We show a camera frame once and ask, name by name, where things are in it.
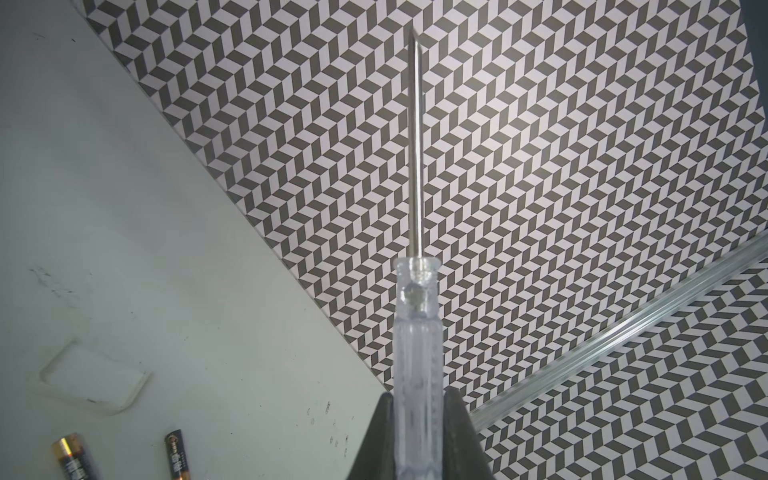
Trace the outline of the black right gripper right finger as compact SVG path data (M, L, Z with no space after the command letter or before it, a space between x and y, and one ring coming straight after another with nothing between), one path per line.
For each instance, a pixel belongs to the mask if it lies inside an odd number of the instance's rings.
M447 387L443 405L444 480L493 480L487 457L460 392Z

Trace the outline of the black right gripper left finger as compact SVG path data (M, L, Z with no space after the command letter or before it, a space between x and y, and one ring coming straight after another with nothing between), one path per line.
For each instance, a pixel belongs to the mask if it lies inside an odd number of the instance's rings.
M395 479L394 399L383 393L347 476L348 480Z

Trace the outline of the clear handle screwdriver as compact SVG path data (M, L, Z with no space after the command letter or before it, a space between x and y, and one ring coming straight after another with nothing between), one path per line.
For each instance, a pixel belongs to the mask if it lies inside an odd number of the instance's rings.
M408 246L397 260L393 330L395 475L442 477L442 323L438 318L439 262L425 254L422 44L411 27L408 71Z

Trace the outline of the black gold AAA battery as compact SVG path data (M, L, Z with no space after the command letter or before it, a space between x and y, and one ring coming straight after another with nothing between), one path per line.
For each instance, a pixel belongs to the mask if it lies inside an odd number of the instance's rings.
M190 468L181 430L175 430L164 437L164 446L173 480L190 480Z
M81 437L72 433L52 444L54 457L66 480L97 480L99 478Z

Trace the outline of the white battery cover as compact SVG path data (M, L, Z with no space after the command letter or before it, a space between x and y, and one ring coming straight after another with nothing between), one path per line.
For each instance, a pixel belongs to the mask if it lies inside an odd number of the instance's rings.
M104 416L117 415L133 405L151 377L70 341L32 377L41 393Z

